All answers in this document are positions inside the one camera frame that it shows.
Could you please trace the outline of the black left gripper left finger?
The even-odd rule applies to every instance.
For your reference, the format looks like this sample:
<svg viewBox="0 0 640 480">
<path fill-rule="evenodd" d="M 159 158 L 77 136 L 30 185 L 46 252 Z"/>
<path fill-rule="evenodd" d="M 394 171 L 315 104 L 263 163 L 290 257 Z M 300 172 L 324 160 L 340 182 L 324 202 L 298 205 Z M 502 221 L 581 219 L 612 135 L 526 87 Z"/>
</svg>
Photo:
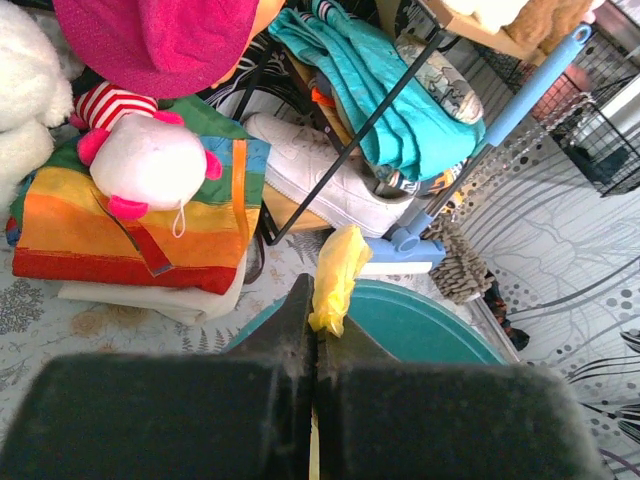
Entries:
<svg viewBox="0 0 640 480">
<path fill-rule="evenodd" d="M 313 280 L 220 354 L 49 361 L 1 450 L 5 479 L 304 479 Z"/>
</svg>

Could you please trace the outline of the yellow plastic trash bag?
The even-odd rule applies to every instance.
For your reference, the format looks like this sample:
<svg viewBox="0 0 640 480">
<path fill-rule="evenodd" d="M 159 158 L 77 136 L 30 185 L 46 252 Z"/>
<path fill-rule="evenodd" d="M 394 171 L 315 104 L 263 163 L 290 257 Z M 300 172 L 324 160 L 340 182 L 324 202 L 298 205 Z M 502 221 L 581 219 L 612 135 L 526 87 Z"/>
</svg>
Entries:
<svg viewBox="0 0 640 480">
<path fill-rule="evenodd" d="M 312 296 L 313 312 L 308 322 L 314 332 L 326 330 L 337 338 L 344 334 L 356 278 L 373 257 L 357 225 L 346 225 L 334 231 L 318 255 Z"/>
</svg>

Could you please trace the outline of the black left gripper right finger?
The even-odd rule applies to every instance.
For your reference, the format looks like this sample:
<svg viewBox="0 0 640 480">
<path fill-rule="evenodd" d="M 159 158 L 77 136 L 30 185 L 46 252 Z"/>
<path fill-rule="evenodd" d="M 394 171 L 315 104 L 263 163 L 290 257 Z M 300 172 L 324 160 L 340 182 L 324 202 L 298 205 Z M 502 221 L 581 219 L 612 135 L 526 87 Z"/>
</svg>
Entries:
<svg viewBox="0 0 640 480">
<path fill-rule="evenodd" d="M 551 372 L 403 362 L 360 326 L 317 338 L 324 479 L 604 479 L 569 387 Z"/>
</svg>

